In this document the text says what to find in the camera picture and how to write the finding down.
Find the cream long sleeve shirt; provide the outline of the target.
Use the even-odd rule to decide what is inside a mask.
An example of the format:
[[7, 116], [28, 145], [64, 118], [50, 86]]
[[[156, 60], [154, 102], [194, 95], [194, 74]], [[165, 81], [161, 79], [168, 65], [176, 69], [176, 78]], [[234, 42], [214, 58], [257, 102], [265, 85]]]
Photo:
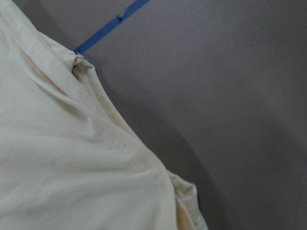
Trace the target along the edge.
[[95, 68], [0, 3], [0, 227], [205, 230], [197, 189], [116, 110]]

